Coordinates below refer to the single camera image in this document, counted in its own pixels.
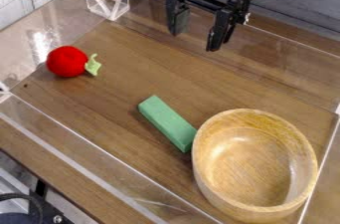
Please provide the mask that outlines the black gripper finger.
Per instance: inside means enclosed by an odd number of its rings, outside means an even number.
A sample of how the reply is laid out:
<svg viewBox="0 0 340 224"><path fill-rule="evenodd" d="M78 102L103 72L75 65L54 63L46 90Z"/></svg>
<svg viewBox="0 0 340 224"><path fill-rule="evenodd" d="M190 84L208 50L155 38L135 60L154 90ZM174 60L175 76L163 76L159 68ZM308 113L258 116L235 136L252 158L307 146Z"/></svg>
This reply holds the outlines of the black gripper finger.
<svg viewBox="0 0 340 224"><path fill-rule="evenodd" d="M168 29L174 36L183 33L187 29L190 8L186 0L166 0L167 1L167 18Z"/></svg>
<svg viewBox="0 0 340 224"><path fill-rule="evenodd" d="M215 52L228 42L235 29L234 12L220 9L215 13L215 23L210 29L206 50Z"/></svg>

